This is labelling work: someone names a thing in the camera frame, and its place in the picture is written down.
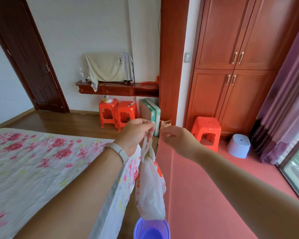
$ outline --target hand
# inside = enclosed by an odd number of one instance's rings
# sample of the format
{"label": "hand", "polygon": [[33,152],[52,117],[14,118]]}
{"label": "hand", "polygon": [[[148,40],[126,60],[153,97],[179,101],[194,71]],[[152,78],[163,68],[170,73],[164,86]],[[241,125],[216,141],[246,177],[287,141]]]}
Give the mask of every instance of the hand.
{"label": "hand", "polygon": [[199,151],[208,149],[185,128],[168,126],[159,131],[161,139],[179,155],[195,161]]}
{"label": "hand", "polygon": [[149,120],[138,118],[130,120],[119,137],[114,141],[117,145],[124,149],[127,155],[132,156],[137,148],[137,145],[142,141],[145,133],[148,131],[147,139],[152,137],[152,132],[154,131],[154,122]]}

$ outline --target floral bedsheet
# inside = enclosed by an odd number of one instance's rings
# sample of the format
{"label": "floral bedsheet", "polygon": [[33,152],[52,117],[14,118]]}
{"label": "floral bedsheet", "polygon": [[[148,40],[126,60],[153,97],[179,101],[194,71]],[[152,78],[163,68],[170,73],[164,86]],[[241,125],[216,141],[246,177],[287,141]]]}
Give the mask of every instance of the floral bedsheet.
{"label": "floral bedsheet", "polygon": [[[0,129],[0,239],[12,238],[112,141]],[[122,167],[90,239],[117,238],[138,173],[140,152],[138,146]]]}

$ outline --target left hand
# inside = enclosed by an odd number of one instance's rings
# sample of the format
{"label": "left hand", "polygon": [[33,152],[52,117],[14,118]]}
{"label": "left hand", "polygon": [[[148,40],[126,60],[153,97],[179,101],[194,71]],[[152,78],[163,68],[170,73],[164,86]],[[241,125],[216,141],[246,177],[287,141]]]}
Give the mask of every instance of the left hand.
{"label": "left hand", "polygon": [[152,132],[155,130],[154,127],[155,123],[146,119],[130,120],[114,143],[123,148],[130,157],[135,153],[137,145],[143,140],[147,131],[149,132],[147,139],[152,137]]}

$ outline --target door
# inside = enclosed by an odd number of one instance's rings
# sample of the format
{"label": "door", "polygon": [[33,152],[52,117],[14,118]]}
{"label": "door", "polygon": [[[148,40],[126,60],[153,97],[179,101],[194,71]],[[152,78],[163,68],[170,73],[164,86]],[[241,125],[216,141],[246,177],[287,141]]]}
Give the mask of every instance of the door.
{"label": "door", "polygon": [[235,69],[278,70],[299,30],[299,0],[256,0]]}
{"label": "door", "polygon": [[205,0],[195,68],[234,69],[255,0]]}
{"label": "door", "polygon": [[67,112],[23,0],[0,0],[0,40],[37,108]]}
{"label": "door", "polygon": [[191,131],[196,117],[219,117],[232,72],[195,70],[186,120],[187,130]]}
{"label": "door", "polygon": [[219,116],[222,133],[248,135],[276,73],[267,70],[234,70]]}

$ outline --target cabinet handle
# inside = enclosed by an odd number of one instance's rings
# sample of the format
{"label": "cabinet handle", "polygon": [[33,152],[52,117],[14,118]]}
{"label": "cabinet handle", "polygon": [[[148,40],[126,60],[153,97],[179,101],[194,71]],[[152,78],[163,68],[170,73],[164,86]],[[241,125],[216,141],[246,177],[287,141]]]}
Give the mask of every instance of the cabinet handle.
{"label": "cabinet handle", "polygon": [[236,81],[236,75],[234,75],[234,80],[232,81],[231,85],[234,85]]}
{"label": "cabinet handle", "polygon": [[228,79],[227,79],[226,85],[228,85],[229,80],[230,80],[230,75],[228,75]]}
{"label": "cabinet handle", "polygon": [[238,54],[238,52],[236,52],[236,53],[235,53],[235,58],[234,58],[234,61],[233,61],[231,64],[234,64],[234,63],[235,63],[235,60],[236,60],[237,54]]}
{"label": "cabinet handle", "polygon": [[241,52],[241,57],[240,57],[240,60],[239,60],[238,64],[240,64],[241,61],[243,60],[243,56],[244,56],[244,52]]}

